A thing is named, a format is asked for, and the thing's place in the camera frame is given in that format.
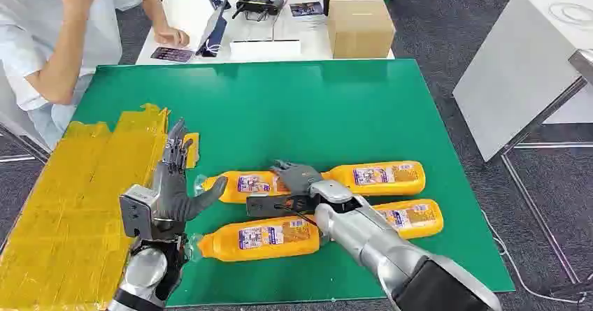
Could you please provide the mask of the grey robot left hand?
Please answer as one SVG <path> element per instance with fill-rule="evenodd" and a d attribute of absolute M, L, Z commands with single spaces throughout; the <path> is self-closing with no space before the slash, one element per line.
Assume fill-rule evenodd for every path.
<path fill-rule="evenodd" d="M 227 177 L 220 176 L 209 190 L 193 197 L 187 194 L 185 169 L 192 140 L 184 141 L 186 134 L 181 118 L 168 133 L 162 159 L 153 173 L 152 188 L 157 193 L 152 210 L 154 240 L 173 240 L 184 234 L 186 222 L 216 202 L 228 182 Z"/>

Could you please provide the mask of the person's left hand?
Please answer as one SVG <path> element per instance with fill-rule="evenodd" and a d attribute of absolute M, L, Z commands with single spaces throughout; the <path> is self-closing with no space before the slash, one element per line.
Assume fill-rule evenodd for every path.
<path fill-rule="evenodd" d="M 159 44 L 186 47 L 190 42 L 190 37 L 182 30 L 169 26 L 154 27 L 153 29 L 155 41 Z"/>

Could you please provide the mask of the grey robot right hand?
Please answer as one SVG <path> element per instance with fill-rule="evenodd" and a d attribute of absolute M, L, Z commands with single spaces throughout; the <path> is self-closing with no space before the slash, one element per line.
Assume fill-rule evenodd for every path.
<path fill-rule="evenodd" d="M 312 166 L 295 164 L 289 161 L 275 160 L 270 170 L 294 195 L 309 195 L 313 183 L 323 181 L 322 175 Z"/>

